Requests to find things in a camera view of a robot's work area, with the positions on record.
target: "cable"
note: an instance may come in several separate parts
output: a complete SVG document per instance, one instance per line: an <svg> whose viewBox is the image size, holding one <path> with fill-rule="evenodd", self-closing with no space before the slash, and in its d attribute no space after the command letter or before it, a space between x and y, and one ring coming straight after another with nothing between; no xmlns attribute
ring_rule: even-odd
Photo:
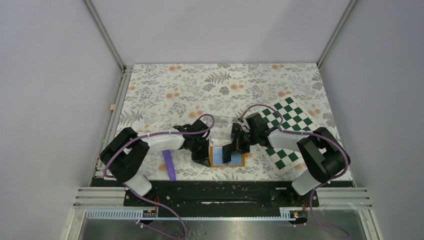
<svg viewBox="0 0 424 240"><path fill-rule="evenodd" d="M200 119L204 116L209 116L212 118L212 124L210 125L210 127L208 127L205 130L202 131L195 131L195 132L182 132L182 131L162 131L162 132L154 132L152 134L146 134L146 135L142 135L142 136L138 136L136 138L131 139L129 142L125 143L125 145L123 145L111 158L110 160L107 162L106 166L103 169L103 176L105 178L114 178L114 176L112 175L108 175L108 169L111 166L111 164L114 162L114 160L118 157L119 154L122 153L122 151L124 151L124 149L126 149L129 145L131 145L132 143L134 143L135 141L138 141L140 139L144 139L144 138L148 138L148 137L154 137L154 136L158 136L158 135L166 135L166 134L175 134L175 135L196 135L196 134L203 134L206 133L207 131L211 130L211 128L214 127L215 125L215 118L214 116L205 113L201 116L199 116L197 119Z"/></svg>
<svg viewBox="0 0 424 240"><path fill-rule="evenodd" d="M282 131L281 124L283 124L283 122L284 122L284 118L283 118L283 116L281 115L281 113L280 113L279 111L277 111L277 110L275 110L273 107L268 106L268 105L265 105L265 104L260 104L260 103L258 103L258 104L253 104L252 106L248 107L248 108L246 109L246 111L244 111L244 112L240 115L240 118L239 118L239 119L243 119L243 117L246 115L246 113L248 113L248 112L249 112L249 110L250 110L251 108L256 107L256 106L266 107L266 108L269 108L269 109L271 109L272 111L276 112L276 113L278 114L278 116L281 118L281 121L280 121L280 122L279 122L279 124L278 124L278 129L279 129L280 131Z"/></svg>
<svg viewBox="0 0 424 240"><path fill-rule="evenodd" d="M245 127L247 131L250 131L250 129L246 125L241 126L241 129L243 129L243 127Z"/></svg>
<svg viewBox="0 0 424 240"><path fill-rule="evenodd" d="M184 236L183 236L183 237L176 237L176 236L172 236L172 235L170 235L170 234L168 234L168 233L166 233L166 232L164 232L164 231L161 231L161 230L159 230L159 229L157 229L157 228L154 228L154 227L152 227L152 226L149 226L149 225L146 225L146 224L144 224L144 223L139 222L139 224L141 225L141 227L143 227L143 226L144 226L144 227L146 227L146 228L148 228L148 229L151 229L151 230L153 230L153 231L155 231L155 232L158 232L158 233L160 233L160 234L162 234L162 235L167 236L168 238L172 238L172 239L175 239L175 240L185 240L185 239L187 239L187 237L188 237L188 232L187 232L186 224L185 224L185 223L184 223L184 221L181 219L180 215L178 215L178 214L177 214L174 210L172 210L172 208L170 208L169 206L167 206L167 205L165 205L165 204L162 204L162 203L159 203L159 202L155 202L155 201L149 200L149 199L147 199L147 198L145 198L145 197L142 197L140 194L138 194L136 191L132 190L131 188L130 188L129 190L131 191L131 193L132 193L132 194L136 195L139 199L141 199L141 200L143 200L143 201L145 201L145 202L148 202L148 203L150 203L150 204L159 205L159 206L161 206L161 207L163 207L163 208L166 208L168 211L170 211L172 214L174 214L174 215L175 215L175 217L176 217L176 218L178 218L178 220L181 222L182 227L184 228Z"/></svg>
<svg viewBox="0 0 424 240"><path fill-rule="evenodd" d="M212 124L210 125L210 127L208 127L207 129L205 129L205 130L202 130L202 131L196 131L196 132L180 132L180 131L171 131L171 132L169 132L169 131L163 131L163 132L155 132L155 133L152 133L152 134L147 134L147 135L143 135L143 136L138 136L138 137L136 137L136 138L134 138L134 139L132 139L132 140L130 140L129 142L127 142L126 144L124 144L124 146L122 146L111 158L110 158L110 160L109 160L109 162L107 162L107 164L106 164L106 166L104 167L104 170L103 170L103 177L105 177L105 178L113 178L114 176L112 176L112 175L108 175L107 174L107 170L109 169L109 167L111 166L111 164L113 163L113 161L117 158L117 156L119 155L119 154L121 154L122 153L122 151L124 151L124 149L126 149L129 145L131 145L132 143L134 143L135 141L138 141L138 140L140 140L140 139L144 139L144 138L147 138L147 137L154 137L154 136L158 136L158 135L166 135L166 134L175 134L175 135L196 135L196 134L203 134L203 133L206 133L206 132L208 132L208 131L210 131L211 130L211 128L213 128L214 127L214 124L215 124L215 118L214 118L214 116L212 116L212 115L210 115L210 114L203 114L203 115L201 115L201 116L199 116L198 117L198 119L200 119L200 118L202 118L202 117L204 117L204 116L209 116L209 117L211 117L212 118ZM181 222L181 224L182 224L182 227L184 228L184 237L175 237L175 236L172 236L172 235L170 235L170 234L168 234L168 233L166 233L166 232L164 232L164 231L161 231L161 230L159 230L159 229L156 229L156 228L154 228L154 227L152 227L152 226L149 226L149 225L145 225L145 224L143 224L143 223L141 223L141 226L143 227L143 226L146 226L148 229L151 229L151 230L153 230L153 231L155 231L155 232L158 232L158 233L160 233L160 234L162 234L162 235L165 235L165 236L167 236L167 237L169 237L169 238L172 238L172 239L175 239L175 240L185 240L185 239L187 239L187 237L188 237L188 232L187 232L187 227L186 227L186 224L184 223L184 221L181 219L181 217L174 211L174 210L172 210L172 208L170 208L169 206L167 206L167 205L164 205L164 204L162 204L162 203L159 203L159 202L155 202L155 201L152 201L152 200L149 200L149 199L147 199L147 198L145 198L145 197L142 197L140 194L138 194L137 192L135 192L134 190L132 190L131 188L129 188L129 190L135 195L135 196L137 196L138 198L140 198L141 200L143 200L143 201L145 201L145 202L148 202L148 203L150 203L150 204L153 204L153 205L159 205L159 206L161 206L161 207L163 207L163 208L165 208L165 209L167 209L168 211L170 211L172 214L174 214L175 215L175 217L177 217L178 218L178 220Z"/></svg>
<svg viewBox="0 0 424 240"><path fill-rule="evenodd" d="M292 130L285 130L285 129L282 129L282 124L283 124L283 122L284 122L284 118L283 118L283 116L281 115L281 113L279 112L279 111L277 111L277 110L275 110L274 108L272 108L271 106L268 106L268 105L265 105L265 104L254 104L254 105L252 105L252 106L250 106L250 107L248 107L247 109L246 109L246 111L244 111L243 112L243 114L240 116L240 118L243 118L243 116L251 109L251 108L253 108L253 107L255 107L255 106L262 106L262 107L266 107L266 108L269 108L269 109L271 109L271 110L273 110L275 113L277 113L278 114L278 116L281 118L281 122L278 124L278 129L280 130L280 132L282 132L282 133L286 133L286 134L296 134L296 135L309 135L309 136L314 136L314 137L317 137L317 138L319 138L319 139L321 139L321 140L325 140L325 141L327 141L329 144L331 144L331 145L333 145L335 148L337 148L337 150L339 150L339 152L341 153L341 155L343 156L343 159L344 159L344 169L343 169L343 171L340 173L340 174L337 174L336 176L334 176L333 178L331 178L331 180L334 180L334 179L336 179L336 178L339 178L339 177L341 177L342 175L344 175L347 171L348 171L348 167L349 167L349 161L348 161L348 156L346 155L346 153L345 153L345 151L343 150L343 148L342 147L340 147L337 143L335 143L333 140L331 140L331 139L329 139L329 138L327 138L327 137L325 137L325 136L321 136L321 135L319 135L319 134L316 134L316 133L313 133L313 132L309 132L309 131L292 131ZM322 186L324 186L325 185L325 183L321 183L320 185L318 185L317 187L315 187L315 188L313 188L311 191L310 191L310 198L309 198L309 208L310 208L310 213L312 214L312 217L313 217L313 219L316 221L316 224L317 225L319 225L321 228L322 228L322 230L324 230L326 233L328 233L329 235L331 235L331 236L333 236L333 237L336 237L336 238L339 238L339 239L350 239L351 238L351 235L348 233L348 231L346 231L345 229L343 229L341 226L338 226L338 225L336 225L336 224L332 224L332 223L321 223L320 221L318 221L317 220L317 218L316 218L316 216L315 216L315 213L314 213L314 211L312 210L312 197L313 197L313 195L314 195L314 193L315 193L315 191L316 191L316 189L317 188L320 188L320 187L322 187ZM343 232L345 232L346 233L346 235L347 236L341 236L341 235L337 235L337 234L335 234L335 233L333 233L333 232L331 232L330 230L328 230L326 227L324 227L324 226L332 226L332 227L335 227L335 228L338 228L338 229L340 229L340 230L342 230Z"/></svg>

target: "floral pattern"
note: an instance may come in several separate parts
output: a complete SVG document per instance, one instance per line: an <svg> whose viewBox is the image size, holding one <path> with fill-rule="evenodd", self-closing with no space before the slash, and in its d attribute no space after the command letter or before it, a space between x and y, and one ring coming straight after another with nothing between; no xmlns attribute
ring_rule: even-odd
<svg viewBox="0 0 424 240"><path fill-rule="evenodd" d="M203 113L235 118L253 104L275 102L287 94L292 94L319 125L339 139L314 63L136 64L116 134L126 127L140 134L161 132L175 125L191 124ZM289 181L306 169L300 163L277 174L255 146L251 147L244 167L205 167L192 162L186 150L176 150L171 155L178 180ZM169 179L161 152L146 156L142 166L148 179ZM340 179L351 180L350 171Z"/></svg>

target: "checkerboard pattern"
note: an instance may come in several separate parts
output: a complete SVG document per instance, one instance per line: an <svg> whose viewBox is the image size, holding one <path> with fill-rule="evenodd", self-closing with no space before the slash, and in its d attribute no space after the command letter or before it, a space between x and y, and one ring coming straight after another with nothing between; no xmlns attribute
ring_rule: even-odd
<svg viewBox="0 0 424 240"><path fill-rule="evenodd" d="M284 100L278 100L271 106L284 118L284 122L281 125L284 129L313 131L318 128L313 118L302 110L300 104L291 95L286 95ZM265 109L259 112L259 114L270 128L277 127L281 121L278 114L270 109ZM300 152L282 148L260 147L259 149L278 173L284 173L303 161Z"/></svg>

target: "purple object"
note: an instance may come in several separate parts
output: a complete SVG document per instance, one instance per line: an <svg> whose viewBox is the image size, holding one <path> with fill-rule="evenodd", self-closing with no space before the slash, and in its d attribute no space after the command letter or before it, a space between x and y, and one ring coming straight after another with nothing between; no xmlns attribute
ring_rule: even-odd
<svg viewBox="0 0 424 240"><path fill-rule="evenodd" d="M168 171L168 176L171 182L175 182L177 180L174 163L172 162L172 156L170 150L162 151L163 158L165 159L166 170Z"/></svg>

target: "white wall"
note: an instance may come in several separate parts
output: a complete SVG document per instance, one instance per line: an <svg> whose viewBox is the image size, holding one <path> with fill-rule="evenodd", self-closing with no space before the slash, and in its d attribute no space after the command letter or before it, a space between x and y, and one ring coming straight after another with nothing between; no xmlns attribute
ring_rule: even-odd
<svg viewBox="0 0 424 240"><path fill-rule="evenodd" d="M423 238L424 1L358 1L321 73L385 240Z"/></svg>
<svg viewBox="0 0 424 240"><path fill-rule="evenodd" d="M0 6L0 239L57 240L119 70L80 0Z"/></svg>
<svg viewBox="0 0 424 240"><path fill-rule="evenodd" d="M317 62L349 0L93 0L126 64Z"/></svg>

